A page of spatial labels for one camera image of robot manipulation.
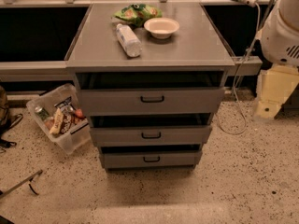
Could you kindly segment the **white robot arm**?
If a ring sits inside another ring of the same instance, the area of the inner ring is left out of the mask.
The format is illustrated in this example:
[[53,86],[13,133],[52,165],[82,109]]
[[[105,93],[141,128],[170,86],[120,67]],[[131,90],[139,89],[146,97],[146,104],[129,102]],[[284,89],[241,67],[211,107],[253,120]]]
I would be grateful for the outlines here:
[[299,0],[277,0],[260,30],[263,56],[254,106],[256,119],[273,119],[299,84]]

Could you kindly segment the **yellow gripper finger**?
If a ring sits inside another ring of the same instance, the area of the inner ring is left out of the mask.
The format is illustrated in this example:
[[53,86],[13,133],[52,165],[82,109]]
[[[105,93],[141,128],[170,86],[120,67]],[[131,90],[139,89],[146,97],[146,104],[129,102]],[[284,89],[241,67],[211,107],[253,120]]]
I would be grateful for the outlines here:
[[272,120],[299,84],[297,66],[273,64],[258,75],[255,119]]

